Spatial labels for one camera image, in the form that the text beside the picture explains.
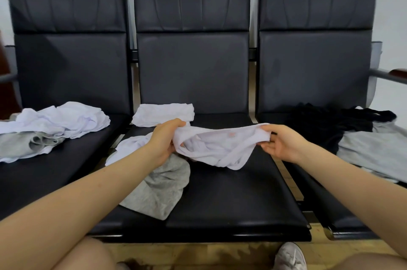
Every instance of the chair seat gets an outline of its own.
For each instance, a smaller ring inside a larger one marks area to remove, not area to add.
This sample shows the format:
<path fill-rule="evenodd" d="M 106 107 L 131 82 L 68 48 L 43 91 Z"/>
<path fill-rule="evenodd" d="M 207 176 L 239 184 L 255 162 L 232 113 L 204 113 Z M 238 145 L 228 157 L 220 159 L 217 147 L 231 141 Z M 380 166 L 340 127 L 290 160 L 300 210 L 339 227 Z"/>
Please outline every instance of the chair seat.
<path fill-rule="evenodd" d="M 110 125 L 77 139 L 66 139 L 49 154 L 0 163 L 0 220 L 29 203 L 87 175 L 130 122 L 109 115 Z"/>
<path fill-rule="evenodd" d="M 287 116 L 287 113 L 259 113 L 256 118 L 259 122 L 283 124 Z M 368 234 L 372 235 L 364 223 L 300 166 L 288 162 L 284 162 L 284 165 L 303 193 L 307 203 L 312 206 L 318 220 L 334 233 L 334 237 L 340 237 L 343 233 L 346 233 L 347 238 L 359 238 L 362 234 L 365 235 L 362 237 L 367 237 Z"/>
<path fill-rule="evenodd" d="M 194 126 L 211 129 L 252 125 L 248 115 L 197 114 Z M 153 128 L 130 129 L 126 137 Z M 189 185 L 166 221 L 115 208 L 91 232 L 131 242 L 309 240 L 301 213 L 272 158 L 256 147 L 238 171 L 191 162 Z"/>

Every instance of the leg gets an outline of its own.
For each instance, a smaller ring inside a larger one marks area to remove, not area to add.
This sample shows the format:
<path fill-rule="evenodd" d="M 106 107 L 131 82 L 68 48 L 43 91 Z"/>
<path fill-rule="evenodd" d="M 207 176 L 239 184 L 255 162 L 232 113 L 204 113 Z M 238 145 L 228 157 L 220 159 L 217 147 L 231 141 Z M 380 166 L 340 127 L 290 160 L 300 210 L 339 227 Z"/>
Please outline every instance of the leg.
<path fill-rule="evenodd" d="M 360 253 L 348 257 L 331 270 L 407 270 L 407 261 L 401 257 Z"/>
<path fill-rule="evenodd" d="M 115 270 L 116 263 L 104 244 L 90 237 L 79 242 L 53 270 Z"/>

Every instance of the hand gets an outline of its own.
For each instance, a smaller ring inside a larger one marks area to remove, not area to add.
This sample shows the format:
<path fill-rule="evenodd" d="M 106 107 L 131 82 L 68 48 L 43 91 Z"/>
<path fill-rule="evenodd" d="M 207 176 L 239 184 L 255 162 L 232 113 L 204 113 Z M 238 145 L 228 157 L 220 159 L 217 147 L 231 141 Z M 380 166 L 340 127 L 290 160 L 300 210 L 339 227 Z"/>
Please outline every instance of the hand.
<path fill-rule="evenodd" d="M 261 127 L 272 132 L 270 142 L 258 143 L 265 152 L 283 161 L 298 164 L 311 144 L 304 137 L 285 125 L 268 124 Z"/>
<path fill-rule="evenodd" d="M 174 132 L 185 124 L 186 122 L 176 118 L 156 126 L 150 141 L 145 145 L 152 155 L 155 167 L 163 165 L 170 154 L 175 151 L 172 141 Z"/>

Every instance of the gray cloth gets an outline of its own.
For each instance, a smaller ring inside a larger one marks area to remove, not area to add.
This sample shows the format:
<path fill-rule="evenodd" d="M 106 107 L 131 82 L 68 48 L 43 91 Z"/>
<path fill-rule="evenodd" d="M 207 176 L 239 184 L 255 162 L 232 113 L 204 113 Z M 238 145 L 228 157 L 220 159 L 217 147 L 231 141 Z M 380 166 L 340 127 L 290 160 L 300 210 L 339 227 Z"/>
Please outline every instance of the gray cloth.
<path fill-rule="evenodd" d="M 376 175 L 407 182 L 407 130 L 373 123 L 373 132 L 345 132 L 337 156 Z"/>
<path fill-rule="evenodd" d="M 121 203 L 133 211 L 165 220 L 182 196 L 191 173 L 186 160 L 171 154 L 151 172 Z"/>
<path fill-rule="evenodd" d="M 54 147 L 62 141 L 64 138 L 55 138 L 43 132 L 0 134 L 0 161 L 12 162 L 19 158 L 32 157 L 47 150 L 45 147 Z"/>

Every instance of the metal armrest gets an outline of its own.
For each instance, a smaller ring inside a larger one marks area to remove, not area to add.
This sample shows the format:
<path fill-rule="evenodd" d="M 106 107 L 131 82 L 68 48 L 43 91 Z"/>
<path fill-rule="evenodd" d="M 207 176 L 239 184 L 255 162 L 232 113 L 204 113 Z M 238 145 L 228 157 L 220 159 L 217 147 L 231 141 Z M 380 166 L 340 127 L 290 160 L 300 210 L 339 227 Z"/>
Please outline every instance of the metal armrest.
<path fill-rule="evenodd" d="M 382 79 L 387 79 L 399 83 L 404 83 L 407 85 L 407 70 L 399 68 L 396 70 L 381 70 L 376 68 L 370 69 L 370 76 L 379 77 Z"/>
<path fill-rule="evenodd" d="M 0 83 L 7 83 L 17 79 L 17 74 L 0 75 Z"/>

